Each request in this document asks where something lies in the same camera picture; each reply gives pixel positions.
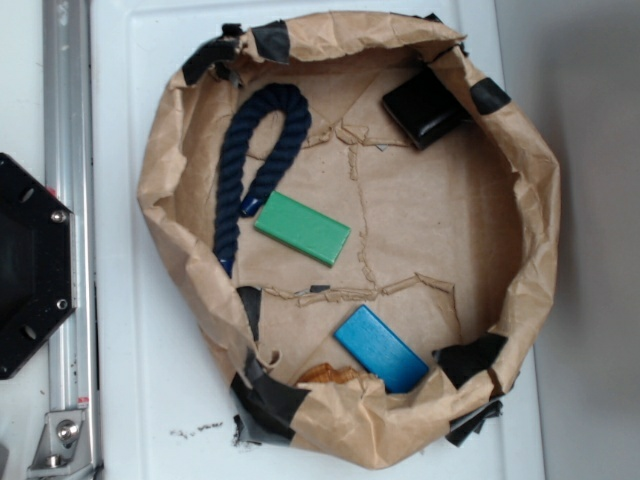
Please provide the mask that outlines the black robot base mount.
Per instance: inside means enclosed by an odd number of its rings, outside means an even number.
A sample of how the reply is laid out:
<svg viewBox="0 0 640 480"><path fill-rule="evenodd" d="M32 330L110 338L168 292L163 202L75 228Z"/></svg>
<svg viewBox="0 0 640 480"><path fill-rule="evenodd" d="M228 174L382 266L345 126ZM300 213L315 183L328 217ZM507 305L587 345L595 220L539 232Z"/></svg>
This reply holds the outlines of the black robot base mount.
<svg viewBox="0 0 640 480"><path fill-rule="evenodd" d="M73 213L1 155L1 378L8 380L75 310Z"/></svg>

